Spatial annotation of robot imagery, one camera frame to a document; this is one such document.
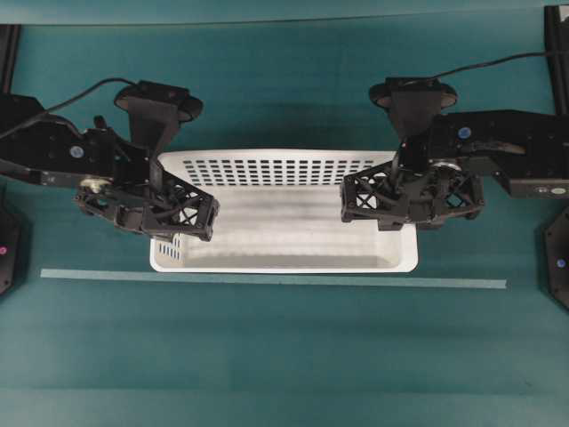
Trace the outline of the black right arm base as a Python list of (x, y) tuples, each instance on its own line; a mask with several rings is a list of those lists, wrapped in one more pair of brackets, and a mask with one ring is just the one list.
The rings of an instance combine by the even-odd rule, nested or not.
[(565, 312), (568, 311), (568, 212), (563, 211), (540, 233), (543, 250), (544, 289)]

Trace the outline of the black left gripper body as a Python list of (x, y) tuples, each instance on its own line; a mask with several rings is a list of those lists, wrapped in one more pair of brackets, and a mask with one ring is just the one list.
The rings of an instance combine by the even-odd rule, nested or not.
[(179, 234), (212, 239), (220, 208), (214, 196), (166, 172), (155, 153), (133, 147), (110, 127), (91, 129), (86, 135), (99, 148), (109, 144), (114, 175), (79, 183), (75, 202), (81, 212), (166, 242)]

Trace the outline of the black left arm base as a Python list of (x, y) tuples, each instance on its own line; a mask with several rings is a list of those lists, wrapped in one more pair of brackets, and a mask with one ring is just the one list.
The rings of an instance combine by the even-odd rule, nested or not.
[(17, 217), (11, 213), (1, 198), (1, 256), (0, 291), (5, 294), (13, 285), (14, 271), (20, 242), (21, 226)]

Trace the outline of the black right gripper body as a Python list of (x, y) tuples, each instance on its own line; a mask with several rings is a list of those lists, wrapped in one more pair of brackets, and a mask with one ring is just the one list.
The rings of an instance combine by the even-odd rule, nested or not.
[(405, 140), (388, 162), (348, 174), (341, 182), (341, 220), (373, 220), (380, 231), (407, 224), (436, 230), (454, 218), (473, 220), (485, 206), (479, 176), (455, 158), (431, 158)]

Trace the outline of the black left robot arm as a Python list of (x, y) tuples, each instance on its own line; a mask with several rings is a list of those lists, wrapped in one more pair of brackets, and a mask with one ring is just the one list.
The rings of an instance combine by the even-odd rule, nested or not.
[(76, 190), (88, 215), (136, 234), (171, 241), (186, 235), (209, 241), (219, 211), (214, 196), (172, 173), (159, 155), (200, 100), (123, 93), (116, 105), (129, 118), (131, 138), (117, 134), (101, 116), (80, 132), (48, 113), (33, 97), (1, 98), (1, 174), (45, 187)]

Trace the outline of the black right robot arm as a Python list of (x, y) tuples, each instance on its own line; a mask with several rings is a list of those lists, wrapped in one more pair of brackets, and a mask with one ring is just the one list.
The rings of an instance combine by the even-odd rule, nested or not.
[(373, 220), (380, 231), (413, 224), (434, 230), (485, 207), (482, 180), (515, 198), (568, 196), (568, 119), (517, 110), (434, 117), (405, 136), (394, 158), (341, 183), (343, 222)]

